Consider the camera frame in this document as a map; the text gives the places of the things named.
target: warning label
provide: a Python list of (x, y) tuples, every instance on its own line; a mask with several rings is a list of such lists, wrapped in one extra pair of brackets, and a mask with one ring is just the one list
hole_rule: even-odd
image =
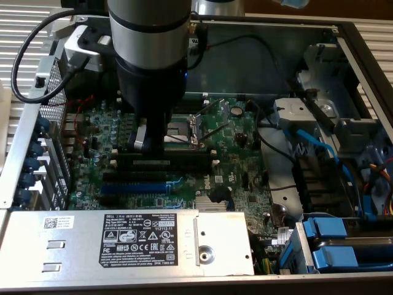
[(105, 267), (177, 266), (176, 214), (105, 214), (99, 263)]

